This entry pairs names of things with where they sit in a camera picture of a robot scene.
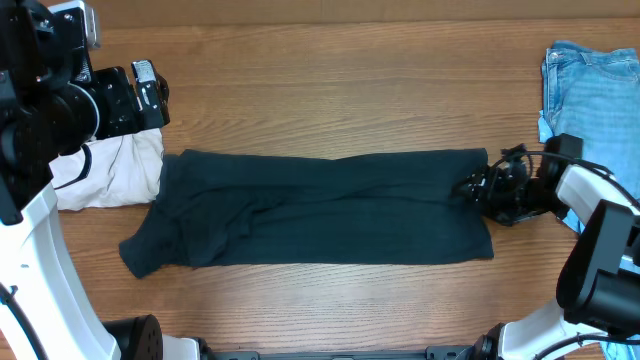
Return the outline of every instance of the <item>wooden surface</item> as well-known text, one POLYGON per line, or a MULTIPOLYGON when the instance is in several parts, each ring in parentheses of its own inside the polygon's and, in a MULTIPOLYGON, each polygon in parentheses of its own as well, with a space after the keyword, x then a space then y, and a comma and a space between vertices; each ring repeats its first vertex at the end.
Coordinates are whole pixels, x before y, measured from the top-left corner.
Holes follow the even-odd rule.
MULTIPOLYGON (((536 145, 539 66, 555 39, 639 47, 639 19, 114 30, 94 67, 153 59, 171 86, 166 149, 339 158, 536 145)), ((446 266, 170 267, 136 280, 117 252, 146 206, 62 214, 103 320, 155 314, 216 350, 469 344, 555 293, 575 237, 551 216, 490 225, 496 257, 446 266)), ((0 358, 11 358, 2 344, 0 358)), ((601 359, 597 347, 573 359, 601 359)))
MULTIPOLYGON (((62 0, 44 0, 48 5, 62 0)), ((637 0, 86 0, 103 28, 638 17, 637 0)))

